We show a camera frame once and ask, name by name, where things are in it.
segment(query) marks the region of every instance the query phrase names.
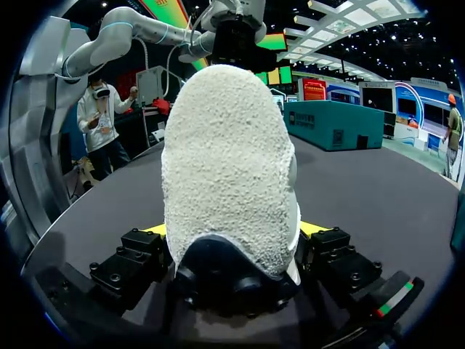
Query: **robotic arm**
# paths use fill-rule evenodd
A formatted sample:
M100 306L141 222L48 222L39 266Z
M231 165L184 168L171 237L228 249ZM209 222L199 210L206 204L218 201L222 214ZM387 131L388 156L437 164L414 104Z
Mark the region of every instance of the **robotic arm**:
M129 7L113 9L103 18L99 36L79 47L64 62L62 75L66 78L79 78L99 65L124 56L131 49L134 37L152 44L182 46L179 60L184 63L213 54L221 56L217 58L223 63L239 63L241 66L242 60L247 61L241 59L242 56L255 57L257 60L251 49L263 50L256 47L255 43L260 42L267 32L263 23L264 6L265 0L254 1L252 4L242 4L235 0L213 0L199 17L193 31L143 16ZM208 30L204 34L195 31L200 21ZM229 34L228 41L224 41L225 34Z

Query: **white jacket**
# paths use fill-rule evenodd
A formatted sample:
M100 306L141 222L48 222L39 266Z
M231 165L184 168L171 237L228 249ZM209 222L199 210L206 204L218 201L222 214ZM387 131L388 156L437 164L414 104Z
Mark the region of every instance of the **white jacket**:
M110 90L110 96L108 98L108 113L104 117L109 121L107 125L106 133L102 132L102 125L99 123L94 129L89 129L89 122L95 117L97 110L97 101L92 95L92 88L88 87L84 93L84 96L78 102L78 127L82 133L86 134L86 146L87 151L91 153L100 149L104 145L107 145L111 141L115 140L119 134L115 129L115 112L122 114L129 109L133 99L128 98L124 102L121 102L118 91L115 87L110 84L106 84Z

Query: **qr code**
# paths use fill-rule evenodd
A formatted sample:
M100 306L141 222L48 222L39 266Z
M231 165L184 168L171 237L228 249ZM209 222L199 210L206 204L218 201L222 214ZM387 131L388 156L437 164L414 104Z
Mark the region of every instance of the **qr code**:
M344 142L344 130L335 129L333 131L333 145L342 145Z

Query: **red sign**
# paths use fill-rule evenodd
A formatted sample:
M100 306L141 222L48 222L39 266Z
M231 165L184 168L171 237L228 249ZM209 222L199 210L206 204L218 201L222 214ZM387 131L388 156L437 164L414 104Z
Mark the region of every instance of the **red sign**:
M326 81L303 79L304 100L325 100Z

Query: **man in orange hard hat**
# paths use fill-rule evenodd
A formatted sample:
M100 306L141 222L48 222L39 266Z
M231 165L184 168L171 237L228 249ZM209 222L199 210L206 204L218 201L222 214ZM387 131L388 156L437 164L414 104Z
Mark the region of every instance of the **man in orange hard hat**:
M460 136L462 134L462 123L461 116L457 109L457 102L454 95L449 95L449 121L448 121L448 130L445 133L442 142L444 143L449 139L448 150L445 154L445 169L443 174L452 179L452 167L457 159L458 144L460 143Z

